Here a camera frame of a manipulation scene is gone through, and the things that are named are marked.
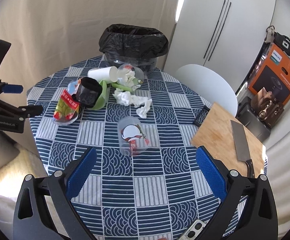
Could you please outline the clear cup with tissue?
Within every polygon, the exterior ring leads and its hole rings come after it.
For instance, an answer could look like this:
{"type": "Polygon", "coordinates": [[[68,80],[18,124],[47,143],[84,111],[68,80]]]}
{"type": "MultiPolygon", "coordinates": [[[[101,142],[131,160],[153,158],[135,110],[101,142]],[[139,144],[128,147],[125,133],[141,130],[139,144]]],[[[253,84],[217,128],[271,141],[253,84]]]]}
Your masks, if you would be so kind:
{"type": "Polygon", "coordinates": [[[144,72],[131,64],[123,64],[117,71],[117,84],[122,89],[133,92],[141,87],[144,82],[144,72]]]}

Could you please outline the white refrigerator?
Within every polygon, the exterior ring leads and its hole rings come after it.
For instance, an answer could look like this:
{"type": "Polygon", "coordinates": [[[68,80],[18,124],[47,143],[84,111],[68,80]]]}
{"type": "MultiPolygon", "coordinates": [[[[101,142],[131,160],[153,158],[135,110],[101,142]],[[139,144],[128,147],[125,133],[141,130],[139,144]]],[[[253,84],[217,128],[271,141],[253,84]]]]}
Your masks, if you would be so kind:
{"type": "Polygon", "coordinates": [[[185,0],[165,72],[186,64],[219,74],[237,91],[252,67],[272,21],[276,0],[185,0]]]}

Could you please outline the clear printed plastic cup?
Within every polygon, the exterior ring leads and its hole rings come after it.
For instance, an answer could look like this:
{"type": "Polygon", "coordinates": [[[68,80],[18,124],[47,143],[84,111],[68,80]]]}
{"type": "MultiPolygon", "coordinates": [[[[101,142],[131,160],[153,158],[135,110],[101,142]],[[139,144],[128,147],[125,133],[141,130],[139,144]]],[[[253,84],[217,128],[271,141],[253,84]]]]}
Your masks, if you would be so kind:
{"type": "Polygon", "coordinates": [[[123,155],[134,156],[147,150],[150,141],[140,120],[133,116],[121,119],[117,124],[118,142],[123,155]]]}

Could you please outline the black window snack bag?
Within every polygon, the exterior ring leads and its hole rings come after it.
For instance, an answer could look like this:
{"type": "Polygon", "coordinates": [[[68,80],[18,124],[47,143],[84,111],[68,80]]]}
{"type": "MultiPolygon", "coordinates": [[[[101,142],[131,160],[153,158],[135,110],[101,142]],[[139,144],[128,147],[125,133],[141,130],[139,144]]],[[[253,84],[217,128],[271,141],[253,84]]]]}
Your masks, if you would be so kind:
{"type": "Polygon", "coordinates": [[[72,98],[82,106],[92,108],[96,105],[102,90],[102,86],[96,79],[84,77],[80,79],[78,89],[72,98]]]}

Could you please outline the white tissue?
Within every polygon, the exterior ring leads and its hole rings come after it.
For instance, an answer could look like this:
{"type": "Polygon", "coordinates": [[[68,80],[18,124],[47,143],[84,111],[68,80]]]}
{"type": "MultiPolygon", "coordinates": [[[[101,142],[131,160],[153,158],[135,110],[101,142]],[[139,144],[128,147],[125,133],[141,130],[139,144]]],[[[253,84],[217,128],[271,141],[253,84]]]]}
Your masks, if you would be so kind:
{"type": "Polygon", "coordinates": [[[129,91],[125,92],[119,88],[116,88],[112,95],[119,105],[134,106],[136,108],[136,114],[141,119],[147,118],[147,113],[149,112],[152,105],[152,99],[146,96],[137,96],[131,94],[129,91]]]}

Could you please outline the brown leather handbag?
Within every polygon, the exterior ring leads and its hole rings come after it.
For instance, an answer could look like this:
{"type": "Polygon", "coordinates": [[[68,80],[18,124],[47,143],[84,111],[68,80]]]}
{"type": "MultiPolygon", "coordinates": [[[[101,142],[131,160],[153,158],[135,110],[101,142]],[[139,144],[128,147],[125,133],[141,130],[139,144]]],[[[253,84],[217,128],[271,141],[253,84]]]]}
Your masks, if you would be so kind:
{"type": "Polygon", "coordinates": [[[251,108],[266,126],[272,128],[284,112],[284,105],[264,87],[251,100],[251,108]]]}

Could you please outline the white round chair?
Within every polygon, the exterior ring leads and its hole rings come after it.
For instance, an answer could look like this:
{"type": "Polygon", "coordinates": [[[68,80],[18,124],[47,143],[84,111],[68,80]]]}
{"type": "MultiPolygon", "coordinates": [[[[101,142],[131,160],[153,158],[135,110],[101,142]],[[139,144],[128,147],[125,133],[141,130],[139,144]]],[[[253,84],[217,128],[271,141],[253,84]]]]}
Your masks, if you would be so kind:
{"type": "Polygon", "coordinates": [[[228,113],[236,116],[236,94],[227,81],[216,72],[198,64],[187,64],[179,68],[174,76],[211,104],[216,102],[228,113]]]}

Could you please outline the white paper cup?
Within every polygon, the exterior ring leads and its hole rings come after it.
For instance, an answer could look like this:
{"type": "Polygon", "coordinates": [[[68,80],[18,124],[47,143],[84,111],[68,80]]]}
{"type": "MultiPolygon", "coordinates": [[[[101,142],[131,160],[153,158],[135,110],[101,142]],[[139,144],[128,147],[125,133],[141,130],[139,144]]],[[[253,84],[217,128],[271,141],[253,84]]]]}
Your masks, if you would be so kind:
{"type": "Polygon", "coordinates": [[[88,71],[88,77],[98,82],[114,83],[118,80],[118,69],[115,66],[105,68],[93,68],[88,71]]]}

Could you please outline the black bag lined trash bin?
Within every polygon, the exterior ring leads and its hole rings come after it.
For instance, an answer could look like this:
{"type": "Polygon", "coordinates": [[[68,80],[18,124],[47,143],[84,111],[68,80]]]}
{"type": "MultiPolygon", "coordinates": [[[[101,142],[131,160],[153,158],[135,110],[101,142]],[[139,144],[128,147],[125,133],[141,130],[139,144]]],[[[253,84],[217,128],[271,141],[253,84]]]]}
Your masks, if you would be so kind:
{"type": "Polygon", "coordinates": [[[115,67],[131,64],[146,74],[156,68],[157,59],[166,55],[169,47],[169,41],[161,31],[127,24],[107,27],[98,44],[108,64],[115,67]]]}

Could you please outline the dark grey storage box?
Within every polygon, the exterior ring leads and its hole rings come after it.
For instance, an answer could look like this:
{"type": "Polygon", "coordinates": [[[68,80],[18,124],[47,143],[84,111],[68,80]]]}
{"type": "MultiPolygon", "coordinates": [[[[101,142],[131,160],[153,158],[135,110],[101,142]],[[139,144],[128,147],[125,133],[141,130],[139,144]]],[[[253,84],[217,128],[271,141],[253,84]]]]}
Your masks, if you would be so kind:
{"type": "Polygon", "coordinates": [[[238,103],[236,118],[261,142],[264,142],[271,130],[258,118],[251,107],[251,99],[246,96],[238,103]]]}

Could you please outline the green plastic tray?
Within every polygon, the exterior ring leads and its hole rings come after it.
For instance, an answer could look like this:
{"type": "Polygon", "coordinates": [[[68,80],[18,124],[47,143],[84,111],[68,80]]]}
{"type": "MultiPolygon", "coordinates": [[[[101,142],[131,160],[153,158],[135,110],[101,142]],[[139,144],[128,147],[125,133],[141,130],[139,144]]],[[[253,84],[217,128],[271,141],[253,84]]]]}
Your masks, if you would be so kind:
{"type": "MultiPolygon", "coordinates": [[[[106,102],[107,102],[107,94],[108,94],[107,85],[108,84],[106,83],[105,80],[100,81],[99,84],[102,87],[101,95],[97,99],[97,102],[95,103],[95,105],[92,108],[88,107],[88,109],[91,109],[91,110],[102,109],[105,106],[106,102]]],[[[119,85],[117,82],[110,83],[110,85],[112,87],[114,87],[114,88],[119,88],[119,89],[121,89],[123,91],[133,92],[133,89],[131,87],[125,87],[123,85],[119,85]]]]}

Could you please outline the steel cleaver knife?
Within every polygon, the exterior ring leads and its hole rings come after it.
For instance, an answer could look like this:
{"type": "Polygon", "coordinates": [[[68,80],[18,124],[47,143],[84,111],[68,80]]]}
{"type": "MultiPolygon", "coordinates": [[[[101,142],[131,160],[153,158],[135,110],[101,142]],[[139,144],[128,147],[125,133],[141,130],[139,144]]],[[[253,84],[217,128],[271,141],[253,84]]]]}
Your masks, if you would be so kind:
{"type": "Polygon", "coordinates": [[[244,162],[246,164],[247,176],[249,178],[255,178],[253,161],[249,152],[249,146],[244,126],[234,120],[231,120],[230,123],[232,127],[236,157],[238,161],[244,162]]]}

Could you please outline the white smartphone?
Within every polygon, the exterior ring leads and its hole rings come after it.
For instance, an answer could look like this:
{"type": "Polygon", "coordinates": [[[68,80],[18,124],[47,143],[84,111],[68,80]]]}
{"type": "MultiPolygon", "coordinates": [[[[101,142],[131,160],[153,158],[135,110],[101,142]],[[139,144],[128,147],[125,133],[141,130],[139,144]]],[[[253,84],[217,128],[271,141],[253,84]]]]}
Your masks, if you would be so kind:
{"type": "Polygon", "coordinates": [[[206,226],[202,220],[196,219],[191,226],[179,237],[179,240],[193,240],[201,233],[206,226]]]}

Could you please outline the orange appliance box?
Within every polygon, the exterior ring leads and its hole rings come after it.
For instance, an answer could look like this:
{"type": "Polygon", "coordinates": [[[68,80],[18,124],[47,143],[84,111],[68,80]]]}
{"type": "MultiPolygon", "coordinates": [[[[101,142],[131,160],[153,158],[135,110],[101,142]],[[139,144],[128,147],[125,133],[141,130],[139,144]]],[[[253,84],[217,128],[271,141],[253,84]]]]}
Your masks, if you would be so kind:
{"type": "Polygon", "coordinates": [[[248,79],[248,89],[257,94],[262,88],[286,105],[290,100],[290,58],[276,44],[269,47],[256,61],[248,79]]]}

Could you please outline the red green snack bag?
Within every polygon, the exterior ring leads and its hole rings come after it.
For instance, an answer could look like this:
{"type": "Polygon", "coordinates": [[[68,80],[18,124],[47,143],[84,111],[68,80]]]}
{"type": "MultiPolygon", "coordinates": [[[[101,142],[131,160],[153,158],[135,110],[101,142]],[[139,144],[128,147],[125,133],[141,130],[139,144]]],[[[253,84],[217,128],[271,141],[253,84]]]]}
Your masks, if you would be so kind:
{"type": "Polygon", "coordinates": [[[79,107],[79,102],[73,100],[72,95],[64,89],[56,105],[53,122],[58,125],[72,124],[78,118],[79,107]]]}

